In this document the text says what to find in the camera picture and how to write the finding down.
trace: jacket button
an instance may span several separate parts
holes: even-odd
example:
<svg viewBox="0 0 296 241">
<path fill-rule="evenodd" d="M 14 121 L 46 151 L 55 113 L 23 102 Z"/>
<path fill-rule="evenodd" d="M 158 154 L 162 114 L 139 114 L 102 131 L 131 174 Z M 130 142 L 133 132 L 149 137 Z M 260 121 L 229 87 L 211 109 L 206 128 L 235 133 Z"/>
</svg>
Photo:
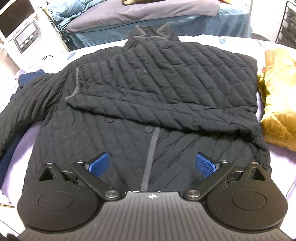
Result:
<svg viewBox="0 0 296 241">
<path fill-rule="evenodd" d="M 107 117 L 107 121 L 108 121 L 109 123 L 111 123 L 111 122 L 113 122 L 113 121 L 114 121 L 114 118 Z"/>
<path fill-rule="evenodd" d="M 152 127 L 152 126 L 146 126 L 145 127 L 145 132 L 146 133 L 151 133 L 153 130 L 154 130 L 154 127 Z"/>
</svg>

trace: white appliance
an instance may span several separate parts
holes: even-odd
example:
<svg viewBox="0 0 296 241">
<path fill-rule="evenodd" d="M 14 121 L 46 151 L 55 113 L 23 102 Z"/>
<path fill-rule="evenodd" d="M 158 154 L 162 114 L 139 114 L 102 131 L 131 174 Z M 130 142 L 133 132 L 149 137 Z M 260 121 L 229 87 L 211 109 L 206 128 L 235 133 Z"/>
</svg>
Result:
<svg viewBox="0 0 296 241">
<path fill-rule="evenodd" d="M 42 8 L 36 6 L 32 0 L 10 0 L 0 10 L 2 48 L 22 69 L 69 51 Z"/>
</svg>

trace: white bed sheet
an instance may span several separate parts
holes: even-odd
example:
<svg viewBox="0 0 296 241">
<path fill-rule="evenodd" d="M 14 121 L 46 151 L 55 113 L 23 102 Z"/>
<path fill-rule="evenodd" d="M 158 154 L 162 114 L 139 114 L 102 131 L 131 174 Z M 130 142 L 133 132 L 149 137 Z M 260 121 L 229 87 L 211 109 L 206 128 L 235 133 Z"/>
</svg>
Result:
<svg viewBox="0 0 296 241">
<path fill-rule="evenodd" d="M 286 48 L 289 50 L 290 55 L 296 59 L 296 50 L 275 44 L 273 42 L 260 41 L 255 39 L 238 38 L 238 37 L 217 37 L 200 35 L 197 37 L 192 36 L 179 36 L 183 42 L 199 42 L 203 45 L 211 45 L 220 49 L 231 51 L 233 53 L 240 53 L 255 58 L 258 62 L 258 70 L 260 71 L 265 65 L 264 51 L 267 49 Z M 81 56 L 93 53 L 99 49 L 124 46 L 126 40 L 102 44 L 98 46 L 86 47 L 79 50 L 72 51 L 64 54 L 63 56 L 42 62 L 39 66 L 32 66 L 22 72 L 33 72 L 38 69 L 43 69 L 46 73 L 57 73 L 62 70 L 67 64 L 80 58 Z M 262 117 L 262 110 L 257 112 L 257 118 L 260 120 Z M 24 183 L 25 170 L 28 166 L 28 161 L 32 153 L 33 143 L 40 128 L 40 123 L 32 126 L 24 135 L 17 147 L 9 170 L 4 180 L 2 192 L 6 195 L 12 204 L 15 206 L 21 196 L 22 187 Z M 294 227 L 294 217 L 296 214 L 296 152 L 289 151 L 285 148 L 269 145 L 271 151 L 271 178 L 281 190 L 288 201 L 288 213 L 281 226 L 281 230 L 289 235 L 291 238 L 296 238 L 296 229 Z"/>
</svg>

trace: control panel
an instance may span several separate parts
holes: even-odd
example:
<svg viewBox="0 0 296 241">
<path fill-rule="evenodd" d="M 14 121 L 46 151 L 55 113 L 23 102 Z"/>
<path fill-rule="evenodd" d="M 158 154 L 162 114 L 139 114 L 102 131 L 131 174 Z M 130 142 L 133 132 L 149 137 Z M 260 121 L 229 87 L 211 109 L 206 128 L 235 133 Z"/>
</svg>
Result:
<svg viewBox="0 0 296 241">
<path fill-rule="evenodd" d="M 22 54 L 40 35 L 40 28 L 32 21 L 13 40 Z"/>
</svg>

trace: black quilted jacket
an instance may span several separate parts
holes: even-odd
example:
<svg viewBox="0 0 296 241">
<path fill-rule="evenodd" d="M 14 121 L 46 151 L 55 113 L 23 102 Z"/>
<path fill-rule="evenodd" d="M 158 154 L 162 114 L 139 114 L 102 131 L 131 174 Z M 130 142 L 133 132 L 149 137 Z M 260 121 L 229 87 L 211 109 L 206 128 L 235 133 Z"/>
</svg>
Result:
<svg viewBox="0 0 296 241">
<path fill-rule="evenodd" d="M 168 24 L 133 35 L 33 80 L 1 113 L 0 155 L 16 130 L 44 120 L 25 186 L 46 162 L 67 166 L 103 151 L 111 158 L 101 179 L 121 191 L 188 188 L 202 179 L 197 152 L 270 171 L 253 58 L 180 42 Z"/>
</svg>

